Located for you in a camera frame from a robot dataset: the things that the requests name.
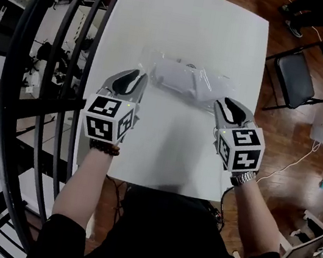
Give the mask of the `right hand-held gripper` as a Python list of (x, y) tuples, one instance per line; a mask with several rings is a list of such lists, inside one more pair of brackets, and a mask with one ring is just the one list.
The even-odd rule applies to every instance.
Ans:
[(245, 127), (255, 120), (252, 112), (242, 103), (229, 97), (224, 98), (224, 103), (231, 112), (232, 120), (227, 118), (219, 100), (213, 104), (217, 154), (229, 172), (255, 172), (260, 167), (265, 151), (263, 130), (255, 125)]

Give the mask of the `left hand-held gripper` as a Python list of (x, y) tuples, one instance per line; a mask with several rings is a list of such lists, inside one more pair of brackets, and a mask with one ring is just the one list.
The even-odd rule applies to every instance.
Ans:
[[(86, 137), (118, 145), (138, 120), (137, 112), (147, 87), (147, 74), (129, 69), (109, 77), (101, 89), (91, 94), (82, 110)], [(133, 88), (128, 86), (139, 76)]]

